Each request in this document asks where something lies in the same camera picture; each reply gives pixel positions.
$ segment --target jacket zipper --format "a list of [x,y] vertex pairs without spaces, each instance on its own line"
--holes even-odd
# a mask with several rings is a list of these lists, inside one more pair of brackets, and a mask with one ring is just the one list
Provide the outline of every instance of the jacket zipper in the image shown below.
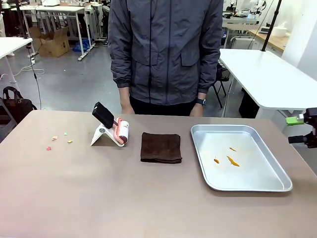
[[166,72],[166,98],[165,98],[165,104],[167,104],[167,94],[168,94],[168,73],[169,73],[169,57],[170,57],[171,24],[172,24],[172,0],[169,0],[169,33],[168,33],[168,49],[167,49],[167,72]]

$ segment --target table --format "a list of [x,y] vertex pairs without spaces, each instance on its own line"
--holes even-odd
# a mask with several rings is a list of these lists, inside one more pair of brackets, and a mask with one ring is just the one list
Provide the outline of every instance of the table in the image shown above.
[[[0,144],[1,236],[315,237],[317,178],[270,121],[123,118],[130,123],[125,147],[105,136],[91,147],[99,122],[90,113],[31,112]],[[292,192],[219,192],[208,187],[190,136],[193,125],[206,123],[255,128],[291,178]],[[140,162],[144,131],[179,134],[182,163]],[[51,141],[54,135],[58,139]]]
[[[80,43],[80,49],[81,49],[81,56],[78,58],[78,61],[81,61],[88,53],[89,51],[95,46],[95,44],[91,43],[91,38],[90,38],[90,33],[89,33],[89,29],[88,29],[88,24],[86,24],[86,28],[87,28],[87,35],[88,35],[88,40],[89,40],[89,49],[84,52],[83,49],[83,42],[82,42],[82,37],[81,37],[81,33],[80,33],[80,26],[79,26],[79,20],[78,20],[78,13],[83,12],[85,15],[85,20],[88,23],[88,19],[87,19],[87,14],[86,11],[84,10],[85,7],[84,6],[42,6],[42,5],[27,5],[27,6],[21,6],[20,7],[21,11],[23,12],[23,17],[24,17],[24,22],[26,22],[26,16],[30,15],[32,16],[32,14],[26,14],[25,11],[27,10],[35,10],[36,11],[36,15],[43,20],[44,17],[46,17],[46,22],[47,22],[47,26],[48,26],[48,31],[52,31],[51,29],[51,24],[50,21],[52,22],[52,26],[53,26],[53,30],[56,30],[56,26],[55,26],[55,22],[54,20],[56,18],[59,17],[58,13],[64,13],[68,20],[68,23],[70,22],[68,18],[75,18],[76,19],[76,23],[77,23],[77,29],[78,29],[78,37],[79,37],[79,43]],[[28,24],[25,24],[26,29],[27,29],[27,33],[30,35],[30,31],[29,31],[29,27]],[[46,28],[45,25],[42,21],[42,27],[44,30],[44,34],[46,34]]]
[[[257,45],[256,43],[254,43],[252,49],[261,50],[267,35],[257,33],[256,29],[250,29],[249,32],[252,36],[255,36],[256,42],[258,44]],[[288,40],[289,40],[288,36],[284,36],[284,37],[270,36],[268,40],[268,44],[267,44],[267,50],[282,57],[285,47],[288,43]]]
[[14,84],[13,86],[18,90],[20,90],[19,86],[13,76],[9,61],[6,56],[31,42],[32,38],[23,39],[22,37],[0,37],[0,59],[4,58],[3,72],[1,72],[1,74],[7,74],[6,77],[2,77],[1,80],[5,80],[7,78],[7,81],[11,84]]
[[231,39],[235,36],[248,36],[250,30],[257,30],[259,25],[247,25],[247,24],[231,24],[224,23],[222,27],[226,29],[226,40],[223,48],[231,48]]
[[256,24],[257,22],[256,19],[249,19],[246,17],[222,18],[222,23]]
[[271,52],[220,50],[220,61],[260,107],[257,118],[271,119],[275,110],[294,115],[317,107],[317,81]]

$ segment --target folded cloth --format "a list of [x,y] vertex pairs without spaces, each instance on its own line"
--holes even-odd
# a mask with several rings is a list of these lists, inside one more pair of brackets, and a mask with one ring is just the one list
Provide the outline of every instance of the folded cloth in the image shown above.
[[180,136],[177,134],[142,134],[141,161],[149,163],[179,164]]

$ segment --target aluminum tray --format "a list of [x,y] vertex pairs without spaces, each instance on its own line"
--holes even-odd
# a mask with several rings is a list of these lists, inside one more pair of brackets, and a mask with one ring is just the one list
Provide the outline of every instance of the aluminum tray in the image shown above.
[[[252,127],[195,125],[191,134],[205,181],[213,189],[264,192],[292,189],[291,179]],[[240,166],[232,165],[227,155]]]

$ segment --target person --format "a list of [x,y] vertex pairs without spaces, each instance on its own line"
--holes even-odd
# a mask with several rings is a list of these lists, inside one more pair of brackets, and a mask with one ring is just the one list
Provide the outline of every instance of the person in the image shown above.
[[223,0],[113,0],[108,41],[122,113],[203,116]]
[[[0,37],[5,37],[5,28],[2,14],[2,1],[0,0]],[[11,52],[7,54],[8,56],[14,56],[14,53]]]

